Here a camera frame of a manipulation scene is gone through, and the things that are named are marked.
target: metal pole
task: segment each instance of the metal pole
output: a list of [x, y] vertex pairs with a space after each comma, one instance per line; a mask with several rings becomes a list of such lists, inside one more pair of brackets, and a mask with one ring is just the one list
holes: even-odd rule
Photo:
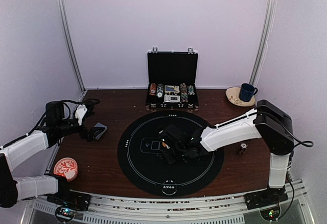
[[249, 82], [251, 85], [255, 85], [258, 75], [260, 74], [260, 69], [262, 66], [263, 59], [264, 59], [265, 45], [267, 44], [268, 35], [271, 30], [271, 26], [272, 26], [271, 24], [272, 24], [275, 7], [276, 7], [276, 0], [268, 0], [266, 16], [265, 16], [265, 21], [264, 21], [264, 27], [263, 27], [262, 34], [261, 34], [259, 49], [256, 54], [256, 59], [255, 59], [254, 67], [253, 67], [250, 82]]
[[57, 2], [58, 2], [58, 6], [59, 6], [60, 15], [61, 15], [62, 27], [63, 27], [63, 31], [64, 31], [64, 35], [65, 35], [69, 58], [71, 59], [71, 62], [73, 65], [73, 70], [74, 70], [79, 88], [80, 88], [81, 92], [84, 92], [85, 86], [84, 86], [84, 83], [82, 80], [81, 72], [78, 68], [78, 64], [77, 64], [77, 60], [76, 60], [76, 56], [75, 56], [75, 52], [74, 52], [74, 48], [73, 48], [72, 38], [71, 38], [71, 34], [69, 32], [64, 0], [57, 0]]

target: poker mat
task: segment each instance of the poker mat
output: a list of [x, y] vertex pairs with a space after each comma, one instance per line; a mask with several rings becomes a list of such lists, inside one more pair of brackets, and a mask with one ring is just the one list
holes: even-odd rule
[[169, 165], [161, 155], [163, 145], [158, 135], [170, 124], [192, 134], [208, 123], [195, 114], [176, 110], [140, 117], [121, 136], [118, 162], [128, 180], [141, 190], [161, 197], [180, 197], [201, 190], [215, 179], [223, 165], [224, 150]]

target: round container lid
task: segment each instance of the round container lid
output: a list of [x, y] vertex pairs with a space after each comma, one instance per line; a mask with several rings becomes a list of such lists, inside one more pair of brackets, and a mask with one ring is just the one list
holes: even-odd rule
[[78, 173], [77, 162], [72, 158], [63, 158], [56, 163], [53, 173], [66, 177], [67, 181], [71, 182]]
[[251, 100], [249, 102], [244, 102], [241, 99], [239, 99], [241, 88], [240, 87], [230, 87], [226, 90], [226, 97], [230, 101], [230, 103], [237, 105], [237, 106], [253, 106], [255, 105], [255, 97], [252, 96]]

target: black cable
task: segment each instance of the black cable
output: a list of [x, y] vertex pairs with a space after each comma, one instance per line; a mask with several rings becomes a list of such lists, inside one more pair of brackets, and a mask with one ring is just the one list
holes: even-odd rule
[[287, 175], [287, 180], [288, 180], [288, 182], [289, 182], [289, 184], [290, 184], [290, 186], [291, 186], [291, 188], [292, 188], [293, 196], [292, 196], [292, 199], [291, 199], [290, 205], [288, 205], [286, 211], [285, 211], [281, 216], [279, 216], [279, 217], [277, 218], [277, 220], [281, 219], [284, 215], [286, 215], [286, 213], [289, 211], [289, 209], [291, 208], [292, 203], [293, 203], [293, 201], [294, 201], [295, 190], [294, 190], [294, 187], [293, 187], [292, 181], [289, 179], [289, 176], [288, 176], [288, 175]]
[[[69, 117], [71, 116], [71, 109], [69, 108], [69, 106], [66, 104], [66, 102], [68, 103], [72, 103], [72, 104], [76, 104], [76, 105], [97, 105], [99, 104], [101, 101], [99, 99], [95, 99], [95, 98], [91, 98], [91, 99], [86, 99], [85, 101], [83, 102], [78, 102], [78, 101], [74, 101], [74, 100], [59, 100], [57, 101], [58, 104], [57, 105], [61, 105], [61, 104], [64, 104], [66, 105], [66, 107], [68, 108], [69, 110]], [[35, 126], [26, 134], [26, 135], [23, 135], [21, 137], [18, 137], [10, 142], [8, 142], [7, 144], [5, 144], [3, 146], [3, 148], [6, 148], [12, 144], [14, 144], [15, 142], [19, 141], [19, 140], [22, 140], [24, 138], [26, 138], [27, 136], [31, 135], [36, 129], [37, 127], [40, 125], [40, 123], [44, 123], [44, 117], [46, 116], [47, 112], [49, 110], [51, 110], [52, 108], [56, 107], [55, 105], [51, 106], [49, 109], [47, 109], [41, 116], [41, 118], [37, 121], [37, 123], [35, 124]]]
[[242, 116], [242, 117], [239, 117], [239, 118], [235, 118], [233, 120], [230, 120], [230, 121], [227, 121], [227, 122], [224, 122], [223, 124], [219, 124], [217, 127], [220, 128], [220, 127], [223, 127], [225, 125], [228, 125], [228, 124], [231, 124], [233, 122], [236, 122], [238, 120], [241, 120], [243, 118], [246, 118], [247, 116]]
[[66, 103], [64, 103], [63, 105], [66, 106], [67, 109], [68, 109], [68, 111], [69, 111], [69, 115], [67, 116], [67, 118], [65, 118], [65, 120], [66, 120], [66, 119], [69, 119], [69, 118], [71, 117], [71, 115], [72, 115], [72, 111], [71, 111], [69, 105], [67, 105]]
[[258, 114], [265, 114], [267, 115], [268, 117], [270, 117], [272, 120], [274, 120], [275, 122], [277, 122], [295, 141], [298, 142], [298, 144], [296, 144], [294, 147], [298, 146], [298, 145], [302, 145], [302, 146], [305, 146], [305, 147], [313, 147], [314, 146], [314, 143], [312, 141], [301, 141], [300, 139], [298, 139], [293, 133], [291, 133], [287, 127], [277, 118], [275, 117], [274, 115], [270, 114], [270, 113], [267, 113], [265, 111], [258, 111], [257, 112]]
[[[63, 201], [62, 198], [59, 198], [59, 197], [55, 197], [53, 194], [48, 194], [47, 196], [51, 197], [51, 198], [54, 198], [54, 199], [57, 199], [59, 201]], [[77, 205], [77, 201], [75, 200], [75, 203], [73, 202], [69, 202], [69, 201], [63, 201], [65, 204], [71, 204], [71, 205]]]

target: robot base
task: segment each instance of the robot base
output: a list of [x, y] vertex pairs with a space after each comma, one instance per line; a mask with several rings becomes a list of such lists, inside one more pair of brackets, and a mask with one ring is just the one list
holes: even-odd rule
[[252, 192], [244, 195], [248, 210], [262, 208], [269, 205], [276, 205], [282, 201], [288, 200], [285, 187], [280, 189], [267, 188], [259, 192]]
[[91, 196], [85, 193], [70, 191], [69, 196], [67, 197], [62, 197], [62, 195], [56, 193], [48, 195], [46, 200], [57, 205], [65, 206], [72, 210], [85, 211], [88, 210]]

